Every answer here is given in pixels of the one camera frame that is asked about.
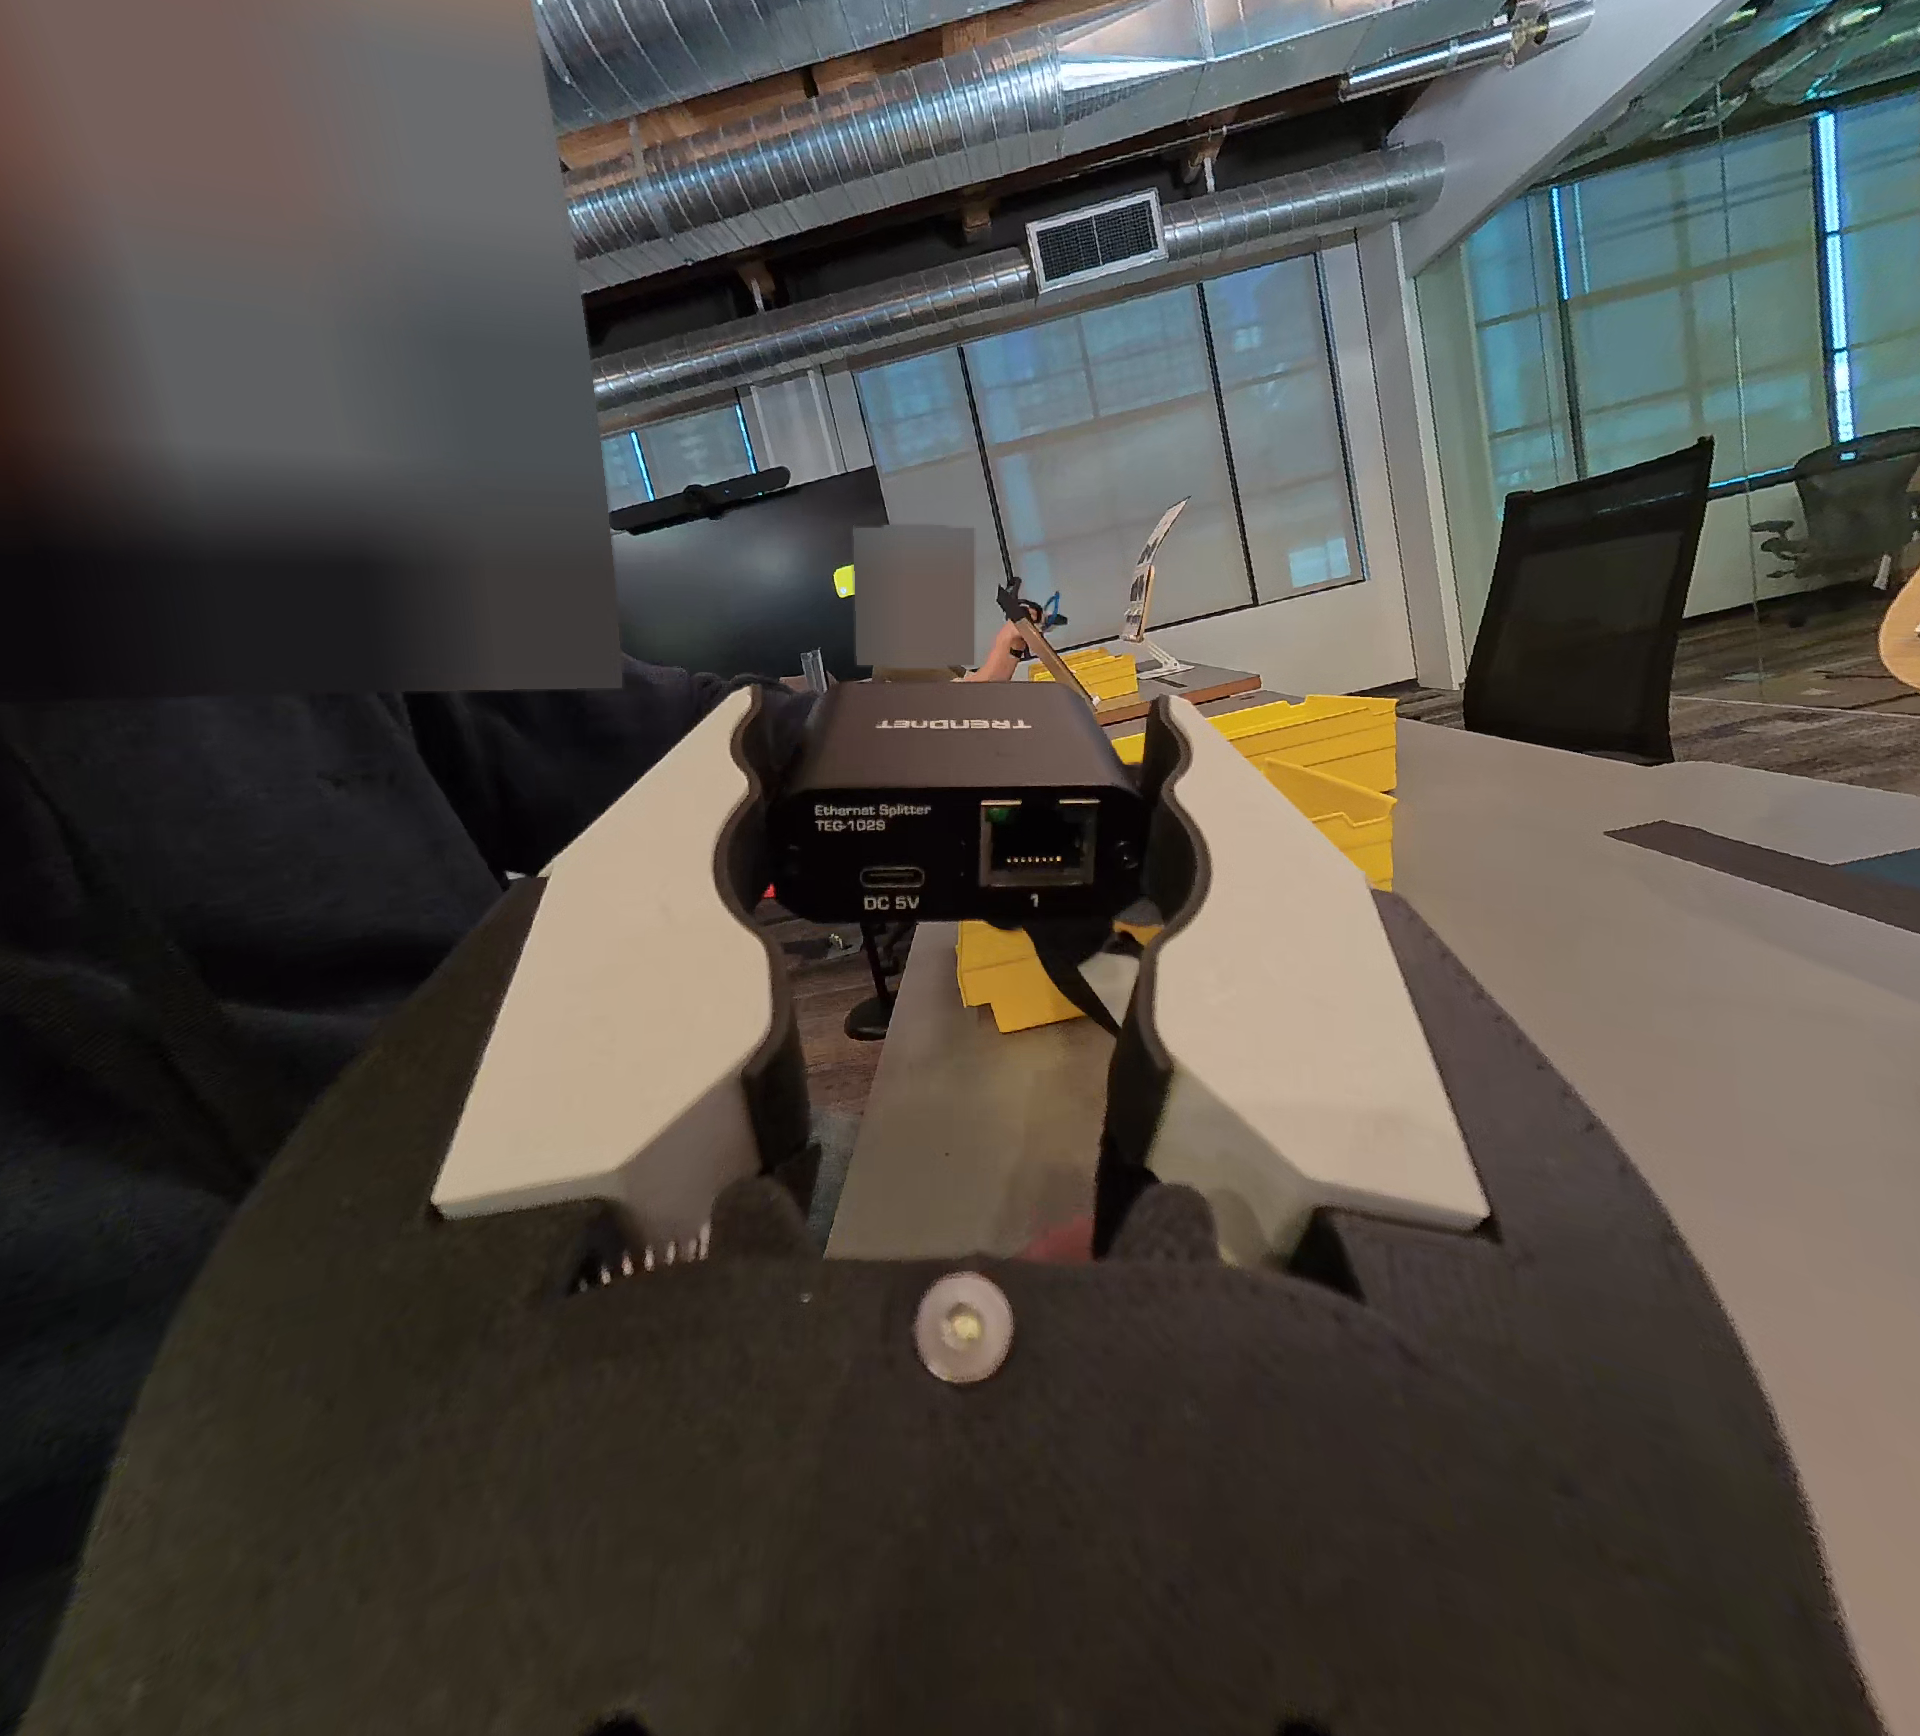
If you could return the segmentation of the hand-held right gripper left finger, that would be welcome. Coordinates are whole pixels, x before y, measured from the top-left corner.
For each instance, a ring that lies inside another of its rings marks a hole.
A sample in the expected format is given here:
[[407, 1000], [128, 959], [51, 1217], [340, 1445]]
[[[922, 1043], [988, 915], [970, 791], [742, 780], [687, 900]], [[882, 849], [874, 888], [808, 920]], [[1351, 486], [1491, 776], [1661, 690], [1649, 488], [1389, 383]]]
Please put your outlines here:
[[808, 1151], [788, 970], [756, 924], [766, 703], [729, 695], [540, 872], [433, 1191], [444, 1218], [603, 1202], [628, 1229], [706, 1229], [735, 1183]]

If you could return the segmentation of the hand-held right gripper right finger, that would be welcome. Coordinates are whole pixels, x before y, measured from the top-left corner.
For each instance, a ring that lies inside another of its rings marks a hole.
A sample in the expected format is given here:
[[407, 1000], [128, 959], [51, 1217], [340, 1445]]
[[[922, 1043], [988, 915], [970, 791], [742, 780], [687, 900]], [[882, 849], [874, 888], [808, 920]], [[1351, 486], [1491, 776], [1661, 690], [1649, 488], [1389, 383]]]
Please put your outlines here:
[[1142, 900], [1160, 919], [1108, 1075], [1095, 1253], [1185, 1189], [1230, 1264], [1292, 1258], [1326, 1213], [1472, 1236], [1483, 1181], [1379, 893], [1185, 698], [1148, 719]]

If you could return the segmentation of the black network switch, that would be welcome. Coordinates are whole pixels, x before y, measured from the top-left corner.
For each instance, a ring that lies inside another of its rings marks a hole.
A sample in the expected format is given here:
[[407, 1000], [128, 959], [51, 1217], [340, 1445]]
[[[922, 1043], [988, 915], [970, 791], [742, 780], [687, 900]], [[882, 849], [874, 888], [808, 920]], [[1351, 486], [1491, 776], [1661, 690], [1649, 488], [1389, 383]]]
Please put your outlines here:
[[1110, 923], [1148, 803], [1061, 684], [841, 684], [766, 806], [776, 903], [815, 923]]

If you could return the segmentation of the wooden desk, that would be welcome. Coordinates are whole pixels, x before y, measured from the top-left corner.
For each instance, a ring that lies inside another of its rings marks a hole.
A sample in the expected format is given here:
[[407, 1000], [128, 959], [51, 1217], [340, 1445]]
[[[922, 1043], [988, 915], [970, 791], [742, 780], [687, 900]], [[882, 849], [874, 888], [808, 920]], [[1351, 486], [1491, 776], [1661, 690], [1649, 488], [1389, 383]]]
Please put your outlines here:
[[1265, 684], [1259, 672], [1194, 664], [1181, 672], [1136, 677], [1132, 690], [1101, 696], [1092, 705], [1092, 716], [1103, 728], [1117, 730], [1145, 724], [1145, 719], [1162, 698], [1178, 696], [1196, 709], [1204, 709], [1256, 696], [1263, 689]]

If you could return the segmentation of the small yellow bin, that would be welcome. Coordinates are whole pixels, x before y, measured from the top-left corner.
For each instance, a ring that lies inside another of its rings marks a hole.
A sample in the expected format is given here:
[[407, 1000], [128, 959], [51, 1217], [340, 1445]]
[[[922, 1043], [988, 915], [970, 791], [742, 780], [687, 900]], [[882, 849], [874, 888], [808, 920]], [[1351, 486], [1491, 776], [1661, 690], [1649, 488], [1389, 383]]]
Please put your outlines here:
[[1057, 650], [1053, 656], [1035, 656], [1025, 679], [1033, 684], [1053, 684], [1061, 681], [1054, 677], [1057, 669], [1069, 675], [1097, 716], [1118, 721], [1122, 713], [1141, 706], [1141, 664], [1128, 653], [1104, 647]]

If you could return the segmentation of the large black screen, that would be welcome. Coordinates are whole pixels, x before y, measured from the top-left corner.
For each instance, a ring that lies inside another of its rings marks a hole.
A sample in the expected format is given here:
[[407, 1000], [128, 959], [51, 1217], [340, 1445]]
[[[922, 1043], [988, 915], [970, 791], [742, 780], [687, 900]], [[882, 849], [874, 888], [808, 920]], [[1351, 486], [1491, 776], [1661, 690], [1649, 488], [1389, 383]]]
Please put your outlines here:
[[623, 648], [663, 667], [788, 679], [816, 655], [861, 675], [848, 592], [854, 532], [888, 522], [863, 467], [797, 483], [783, 467], [614, 508]]

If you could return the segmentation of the black office chair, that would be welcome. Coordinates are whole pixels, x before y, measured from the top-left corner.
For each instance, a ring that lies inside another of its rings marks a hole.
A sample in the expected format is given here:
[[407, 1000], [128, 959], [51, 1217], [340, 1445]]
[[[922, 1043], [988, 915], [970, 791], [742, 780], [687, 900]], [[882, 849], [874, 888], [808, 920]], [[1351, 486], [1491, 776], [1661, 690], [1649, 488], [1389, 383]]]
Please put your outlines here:
[[1866, 582], [1891, 594], [1919, 531], [1919, 429], [1830, 444], [1791, 469], [1798, 522], [1753, 525], [1767, 574], [1791, 582]]

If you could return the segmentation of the white ceiling vent grille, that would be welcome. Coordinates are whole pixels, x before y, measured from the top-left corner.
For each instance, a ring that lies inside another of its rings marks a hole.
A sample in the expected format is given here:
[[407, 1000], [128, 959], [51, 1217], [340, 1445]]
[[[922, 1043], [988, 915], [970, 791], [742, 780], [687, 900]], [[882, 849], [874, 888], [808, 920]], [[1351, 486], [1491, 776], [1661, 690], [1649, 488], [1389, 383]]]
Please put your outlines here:
[[1025, 226], [1025, 246], [1042, 298], [1115, 283], [1171, 261], [1156, 188], [1036, 219]]

